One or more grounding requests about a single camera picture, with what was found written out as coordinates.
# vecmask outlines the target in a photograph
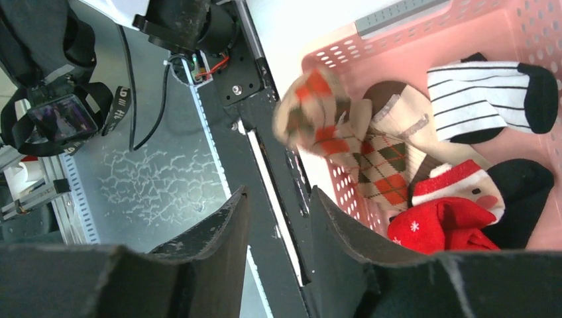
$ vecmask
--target metal screw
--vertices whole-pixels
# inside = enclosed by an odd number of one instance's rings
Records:
[[[234,95],[236,95],[236,96],[242,94],[242,86],[240,86],[240,85],[234,85],[234,86],[232,87],[232,92],[233,92]]]

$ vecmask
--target gray table surface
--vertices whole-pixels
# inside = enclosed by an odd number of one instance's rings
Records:
[[[129,87],[115,24],[83,3],[71,4],[96,33],[98,64],[92,81],[112,91]],[[125,32],[137,84],[138,142],[158,115],[168,52],[140,32]],[[170,74],[162,123],[134,153],[128,151],[130,117],[110,135],[88,142],[74,158],[101,243],[146,252],[214,212],[226,195],[188,87]],[[247,265],[241,317],[267,317],[253,274]]]

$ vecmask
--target white table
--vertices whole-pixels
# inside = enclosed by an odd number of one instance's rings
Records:
[[[282,97],[302,74],[304,46],[331,31],[399,0],[246,0],[273,80]],[[311,186],[332,200],[335,193],[325,160],[301,154]]]

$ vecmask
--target beige sock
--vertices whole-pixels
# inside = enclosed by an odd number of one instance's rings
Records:
[[[472,159],[485,170],[492,166],[469,145],[437,141],[431,102],[412,86],[384,81],[371,86],[363,98],[372,101],[374,129],[405,140],[440,162],[456,165]]]

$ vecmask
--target red christmas sock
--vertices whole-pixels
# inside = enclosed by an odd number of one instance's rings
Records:
[[[480,231],[496,217],[463,197],[445,197],[412,207],[388,226],[388,238],[411,250],[498,250]]]
[[[476,162],[467,160],[454,167],[444,164],[432,170],[429,176],[430,179],[416,184],[412,205],[442,197],[464,197],[495,215],[491,224],[502,218],[505,210],[502,194]]]

